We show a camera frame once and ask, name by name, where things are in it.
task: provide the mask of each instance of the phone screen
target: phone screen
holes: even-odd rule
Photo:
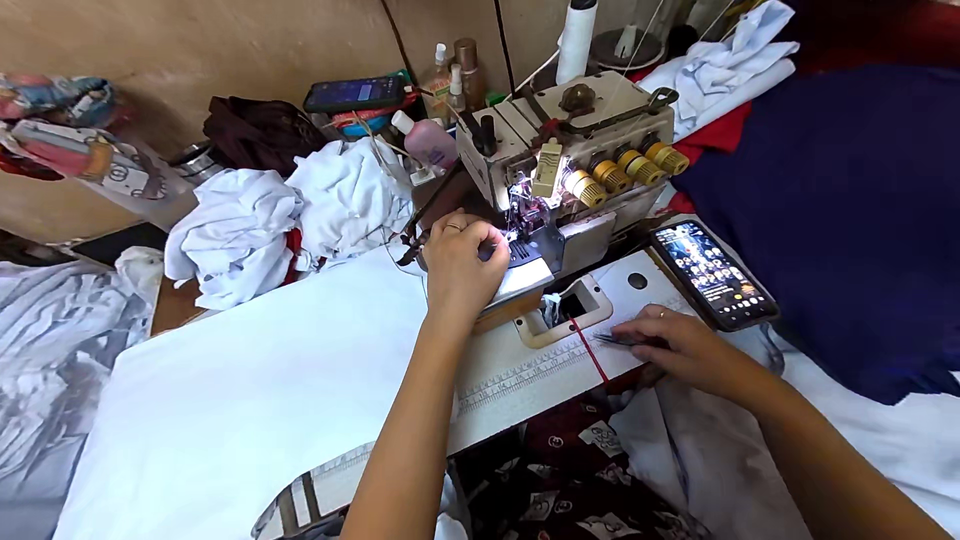
[[[655,232],[667,256],[707,301],[713,312],[730,327],[777,312],[766,297],[716,242],[695,223]]]

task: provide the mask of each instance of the left hand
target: left hand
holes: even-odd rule
[[[487,262],[477,256],[485,240],[496,246]],[[510,249],[497,227],[457,209],[434,222],[423,257],[430,314],[469,327],[503,281]]]

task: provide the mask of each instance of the smartphone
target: smartphone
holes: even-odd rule
[[[307,112],[347,112],[384,109],[403,103],[403,78],[399,75],[316,83],[303,100]]]
[[[738,331],[780,315],[770,294],[693,220],[651,233],[653,248],[721,331]]]

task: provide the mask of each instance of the right hand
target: right hand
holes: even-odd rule
[[[482,242],[495,245],[486,262],[477,253]],[[471,328],[503,282],[510,248],[497,227],[457,209],[434,222],[423,258],[428,314]]]
[[[612,333],[634,341],[653,336],[666,339],[669,351],[636,345],[631,352],[691,386],[747,409],[762,405],[769,392],[786,385],[700,319],[658,304],[647,305],[636,319],[613,327]]]

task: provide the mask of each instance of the pink bottle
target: pink bottle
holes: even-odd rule
[[[414,122],[406,112],[398,110],[391,123],[405,135],[403,147],[407,152],[424,164],[447,171],[457,161],[457,141],[436,122]]]

